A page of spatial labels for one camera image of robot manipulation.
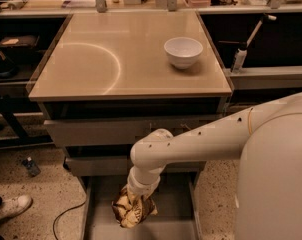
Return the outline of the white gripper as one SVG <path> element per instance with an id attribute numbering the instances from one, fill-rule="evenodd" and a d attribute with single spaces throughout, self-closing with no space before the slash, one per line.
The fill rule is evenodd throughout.
<path id="1" fill-rule="evenodd" d="M 134 195 L 150 196 L 160 182 L 160 169 L 144 169 L 133 166 L 127 178 L 127 188 Z"/>

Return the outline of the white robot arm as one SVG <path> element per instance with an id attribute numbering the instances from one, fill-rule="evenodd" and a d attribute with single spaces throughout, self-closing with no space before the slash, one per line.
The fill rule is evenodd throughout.
<path id="1" fill-rule="evenodd" d="M 238 159 L 235 240 L 302 240 L 302 93 L 131 149 L 128 189 L 150 195 L 171 163 Z"/>

